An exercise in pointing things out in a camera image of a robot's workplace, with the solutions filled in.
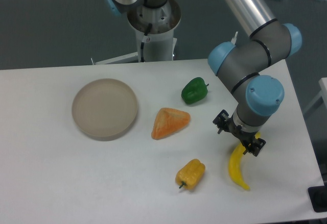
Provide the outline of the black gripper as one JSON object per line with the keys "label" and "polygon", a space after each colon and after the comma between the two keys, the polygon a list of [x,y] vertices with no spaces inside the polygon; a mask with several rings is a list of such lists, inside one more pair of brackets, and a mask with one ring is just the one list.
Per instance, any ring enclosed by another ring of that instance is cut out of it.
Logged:
{"label": "black gripper", "polygon": [[213,120],[213,124],[218,128],[218,134],[221,132],[230,132],[233,136],[238,138],[245,147],[243,155],[250,153],[253,156],[258,156],[266,141],[262,138],[256,138],[255,132],[245,132],[241,125],[236,125],[226,110],[222,110]]}

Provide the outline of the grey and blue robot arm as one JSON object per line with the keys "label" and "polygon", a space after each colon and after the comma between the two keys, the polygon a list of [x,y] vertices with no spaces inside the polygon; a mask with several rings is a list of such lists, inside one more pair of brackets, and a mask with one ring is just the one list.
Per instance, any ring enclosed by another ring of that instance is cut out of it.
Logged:
{"label": "grey and blue robot arm", "polygon": [[[126,14],[135,30],[140,62],[171,61],[173,32],[181,19],[174,0],[106,0],[114,14]],[[280,23],[263,0],[225,0],[249,36],[237,47],[223,42],[208,56],[208,64],[238,105],[229,115],[222,110],[214,119],[219,131],[238,138],[246,153],[257,156],[265,141],[255,134],[284,99],[284,88],[261,71],[294,53],[302,45],[299,29]]]}

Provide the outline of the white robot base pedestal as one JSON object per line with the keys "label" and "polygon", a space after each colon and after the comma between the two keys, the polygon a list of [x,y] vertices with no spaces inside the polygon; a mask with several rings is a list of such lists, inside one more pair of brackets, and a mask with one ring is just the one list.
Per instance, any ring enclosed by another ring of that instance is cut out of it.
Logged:
{"label": "white robot base pedestal", "polygon": [[174,30],[181,20],[181,10],[175,0],[167,0],[156,9],[140,6],[129,11],[127,19],[135,32],[137,51],[98,61],[95,65],[173,60],[177,42]]}

